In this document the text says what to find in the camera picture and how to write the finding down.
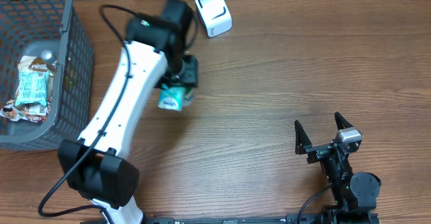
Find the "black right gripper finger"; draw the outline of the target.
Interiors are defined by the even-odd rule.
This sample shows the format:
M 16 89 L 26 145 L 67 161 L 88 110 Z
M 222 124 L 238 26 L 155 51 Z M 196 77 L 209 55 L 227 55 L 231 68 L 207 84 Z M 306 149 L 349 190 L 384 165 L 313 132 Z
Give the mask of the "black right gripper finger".
M 334 117 L 338 130 L 353 127 L 353 125 L 349 123 L 339 112 L 334 113 Z
M 307 149 L 312 147 L 312 143 L 306 134 L 301 123 L 296 120 L 294 122 L 295 134 L 296 134 L 296 146 L 295 146 L 295 154 L 302 155 L 307 153 Z

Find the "teal Kleenex tissue pack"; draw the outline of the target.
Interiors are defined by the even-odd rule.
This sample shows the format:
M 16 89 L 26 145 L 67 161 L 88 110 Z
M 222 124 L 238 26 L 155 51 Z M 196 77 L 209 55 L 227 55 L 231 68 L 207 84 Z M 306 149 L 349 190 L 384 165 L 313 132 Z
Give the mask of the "teal Kleenex tissue pack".
M 181 111 L 190 106 L 195 97 L 192 87 L 170 87 L 160 91 L 158 107 L 164 110 Z

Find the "teal snack packet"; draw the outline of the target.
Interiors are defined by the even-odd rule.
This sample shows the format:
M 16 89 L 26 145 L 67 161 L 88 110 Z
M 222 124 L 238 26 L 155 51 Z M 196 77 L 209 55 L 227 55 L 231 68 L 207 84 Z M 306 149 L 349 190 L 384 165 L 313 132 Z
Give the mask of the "teal snack packet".
M 31 71 L 23 69 L 20 72 L 18 94 L 15 97 L 15 105 L 40 104 L 47 105 L 48 100 L 48 71 Z

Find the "PanTree beige snack pouch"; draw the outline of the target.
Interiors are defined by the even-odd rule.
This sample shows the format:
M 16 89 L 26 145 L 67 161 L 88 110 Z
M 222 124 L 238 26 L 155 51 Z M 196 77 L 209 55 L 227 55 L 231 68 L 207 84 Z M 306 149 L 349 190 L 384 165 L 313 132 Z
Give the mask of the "PanTree beige snack pouch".
M 40 57 L 23 56 L 20 63 L 18 64 L 18 73 L 20 81 L 20 72 L 23 69 L 29 69 L 31 71 L 48 71 L 48 100 L 47 105 L 42 106 L 40 104 L 22 104 L 19 106 L 15 105 L 15 98 L 8 101 L 6 105 L 1 108 L 1 117 L 6 118 L 12 122 L 18 122 L 20 120 L 26 120 L 29 122 L 40 123 L 44 122 L 50 111 L 51 111 L 51 101 L 53 94 L 53 79 L 54 73 L 49 71 Z M 15 92 L 15 97 L 18 94 L 18 88 Z

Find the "yellow Vim drink bottle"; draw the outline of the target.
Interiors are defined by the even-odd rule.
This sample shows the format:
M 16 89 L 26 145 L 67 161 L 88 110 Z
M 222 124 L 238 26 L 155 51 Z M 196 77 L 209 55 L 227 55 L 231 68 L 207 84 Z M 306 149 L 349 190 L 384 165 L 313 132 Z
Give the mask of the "yellow Vim drink bottle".
M 57 72 L 58 58 L 51 50 L 43 50 L 40 53 L 40 58 L 44 61 L 47 69 L 53 73 Z

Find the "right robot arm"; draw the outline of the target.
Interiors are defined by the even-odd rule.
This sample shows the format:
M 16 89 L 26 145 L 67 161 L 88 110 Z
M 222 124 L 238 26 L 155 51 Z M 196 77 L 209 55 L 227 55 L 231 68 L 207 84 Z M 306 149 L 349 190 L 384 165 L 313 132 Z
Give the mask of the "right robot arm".
M 292 218 L 296 223 L 379 223 L 372 211 L 377 206 L 381 180 L 370 172 L 353 172 L 348 157 L 362 142 L 362 133 L 339 112 L 334 113 L 337 133 L 324 145 L 314 146 L 301 123 L 294 122 L 295 154 L 306 155 L 307 162 L 320 163 L 328 186 L 311 196 Z M 319 213 L 305 215 L 310 202 L 327 190 L 332 192 L 335 204 L 323 206 Z

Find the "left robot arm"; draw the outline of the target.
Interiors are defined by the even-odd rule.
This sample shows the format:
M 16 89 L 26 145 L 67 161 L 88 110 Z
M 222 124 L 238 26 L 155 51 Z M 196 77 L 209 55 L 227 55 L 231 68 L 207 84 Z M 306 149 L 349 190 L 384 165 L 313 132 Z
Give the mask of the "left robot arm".
M 193 10 L 181 0 L 167 0 L 156 16 L 132 12 L 97 112 L 75 140 L 59 147 L 62 182 L 88 199 L 105 223 L 145 222 L 134 198 L 139 170 L 127 161 L 131 139 L 153 90 L 198 86 L 198 62 L 187 40 L 196 25 Z

